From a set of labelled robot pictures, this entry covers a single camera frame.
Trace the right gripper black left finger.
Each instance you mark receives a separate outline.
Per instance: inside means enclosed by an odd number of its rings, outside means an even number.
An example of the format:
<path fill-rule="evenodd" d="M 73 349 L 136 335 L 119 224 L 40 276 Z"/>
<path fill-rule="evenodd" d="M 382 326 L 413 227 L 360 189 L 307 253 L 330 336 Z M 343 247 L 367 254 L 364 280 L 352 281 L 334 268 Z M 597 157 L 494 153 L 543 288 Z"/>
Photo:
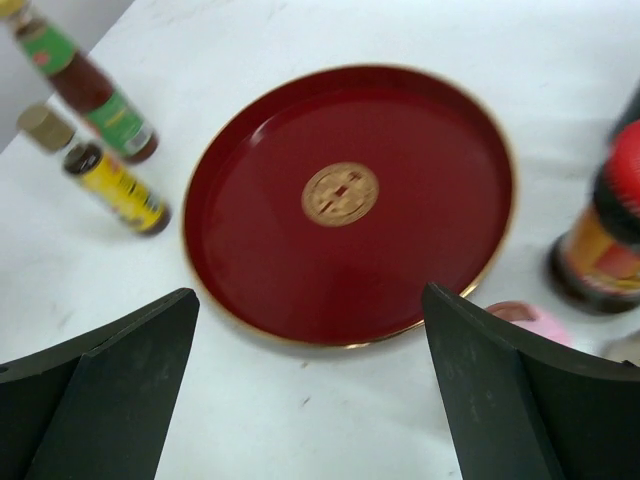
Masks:
<path fill-rule="evenodd" d="M 2 364 L 2 478 L 154 478 L 199 306 L 180 288 Z"/>

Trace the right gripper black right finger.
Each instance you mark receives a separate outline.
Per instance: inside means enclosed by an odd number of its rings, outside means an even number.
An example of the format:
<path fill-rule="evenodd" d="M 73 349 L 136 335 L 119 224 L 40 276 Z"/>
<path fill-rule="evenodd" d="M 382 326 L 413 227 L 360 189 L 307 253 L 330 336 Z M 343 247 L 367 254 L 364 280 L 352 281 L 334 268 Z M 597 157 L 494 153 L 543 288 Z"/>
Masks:
<path fill-rule="evenodd" d="M 422 306 L 463 478 L 638 478 L 638 364 L 563 346 L 434 283 Z"/>

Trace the green label chili sauce bottle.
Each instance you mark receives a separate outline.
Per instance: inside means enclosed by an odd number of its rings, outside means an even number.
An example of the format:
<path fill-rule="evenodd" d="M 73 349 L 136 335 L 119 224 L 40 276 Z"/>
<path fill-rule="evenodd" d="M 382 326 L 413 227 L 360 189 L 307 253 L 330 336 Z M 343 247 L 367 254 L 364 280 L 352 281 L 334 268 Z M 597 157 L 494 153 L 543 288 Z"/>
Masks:
<path fill-rule="evenodd" d="M 71 37 L 29 1 L 3 1 L 1 19 L 34 68 L 107 147 L 130 164 L 153 155 L 155 129 Z"/>

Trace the yellow label small bottle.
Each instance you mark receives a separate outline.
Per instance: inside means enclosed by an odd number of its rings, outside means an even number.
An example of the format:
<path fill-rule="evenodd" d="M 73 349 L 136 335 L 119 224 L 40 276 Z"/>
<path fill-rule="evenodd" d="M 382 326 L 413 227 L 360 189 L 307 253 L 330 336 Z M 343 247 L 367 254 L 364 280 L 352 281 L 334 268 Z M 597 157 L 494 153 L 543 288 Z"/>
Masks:
<path fill-rule="evenodd" d="M 171 209 L 167 202 L 48 106 L 37 103 L 26 108 L 17 127 L 41 149 L 60 157 L 64 173 L 130 231 L 148 237 L 168 226 Z"/>

